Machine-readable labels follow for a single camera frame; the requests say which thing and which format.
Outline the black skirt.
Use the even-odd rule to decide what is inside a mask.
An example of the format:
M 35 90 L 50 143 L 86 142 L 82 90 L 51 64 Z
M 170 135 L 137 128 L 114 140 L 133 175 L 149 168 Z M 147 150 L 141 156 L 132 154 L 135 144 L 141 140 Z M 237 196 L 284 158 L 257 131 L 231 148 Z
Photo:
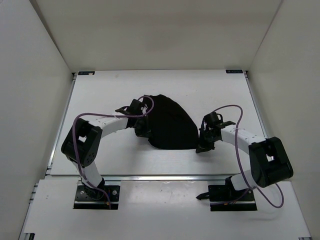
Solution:
M 153 147 L 162 150 L 198 147 L 198 127 L 177 102 L 162 94 L 144 97 L 142 102 L 152 109 L 147 115 L 152 137 L 147 140 Z

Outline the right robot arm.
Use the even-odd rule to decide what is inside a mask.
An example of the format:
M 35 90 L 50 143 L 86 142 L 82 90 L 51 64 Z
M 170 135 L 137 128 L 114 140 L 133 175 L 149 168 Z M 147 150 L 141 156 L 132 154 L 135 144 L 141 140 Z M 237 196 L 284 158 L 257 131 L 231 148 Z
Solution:
M 223 121 L 221 114 L 211 112 L 205 115 L 199 129 L 199 145 L 196 153 L 215 149 L 215 142 L 222 141 L 249 156 L 250 169 L 230 177 L 224 187 L 224 195 L 229 200 L 236 200 L 242 190 L 265 188 L 294 175 L 294 170 L 283 146 L 277 137 L 265 138 L 237 128 L 232 121 Z

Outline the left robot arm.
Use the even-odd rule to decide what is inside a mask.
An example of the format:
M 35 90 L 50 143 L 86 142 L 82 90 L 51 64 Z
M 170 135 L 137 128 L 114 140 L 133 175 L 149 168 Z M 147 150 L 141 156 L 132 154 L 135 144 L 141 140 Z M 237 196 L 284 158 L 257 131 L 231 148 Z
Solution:
M 105 180 L 95 164 L 101 139 L 128 128 L 133 128 L 137 137 L 150 137 L 148 115 L 154 106 L 154 100 L 143 95 L 132 100 L 130 106 L 115 110 L 114 114 L 81 113 L 73 120 L 61 152 L 74 164 L 86 194 L 93 200 L 110 201 Z

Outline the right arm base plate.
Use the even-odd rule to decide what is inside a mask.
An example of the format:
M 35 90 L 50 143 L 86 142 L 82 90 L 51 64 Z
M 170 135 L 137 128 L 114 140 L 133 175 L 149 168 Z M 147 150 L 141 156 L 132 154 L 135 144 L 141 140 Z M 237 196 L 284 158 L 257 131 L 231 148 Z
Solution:
M 225 180 L 208 182 L 207 192 L 196 197 L 197 200 L 209 200 L 211 212 L 251 212 L 257 211 L 253 190 L 245 188 L 235 190 L 231 177 Z

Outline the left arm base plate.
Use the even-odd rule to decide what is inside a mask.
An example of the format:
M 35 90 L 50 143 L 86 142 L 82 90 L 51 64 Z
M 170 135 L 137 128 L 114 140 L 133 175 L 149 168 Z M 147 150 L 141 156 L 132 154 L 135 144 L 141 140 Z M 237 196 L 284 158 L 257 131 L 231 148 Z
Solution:
M 76 187 L 73 208 L 76 210 L 118 210 L 120 190 L 120 181 L 105 181 L 104 191 L 109 197 L 108 200 L 101 191 L 91 189 L 79 181 Z

